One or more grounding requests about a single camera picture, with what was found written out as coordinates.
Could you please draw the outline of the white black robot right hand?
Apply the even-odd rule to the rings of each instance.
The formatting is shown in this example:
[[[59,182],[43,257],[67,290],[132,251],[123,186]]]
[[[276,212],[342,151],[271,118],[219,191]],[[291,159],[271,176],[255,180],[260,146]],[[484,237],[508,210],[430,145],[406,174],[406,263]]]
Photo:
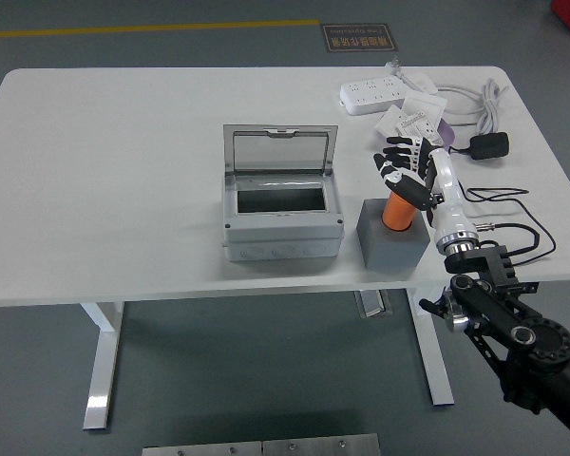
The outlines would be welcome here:
[[[475,225],[464,212],[464,192],[449,153],[418,136],[388,137],[373,156],[384,184],[394,195],[427,213],[438,251],[448,256],[479,245]]]

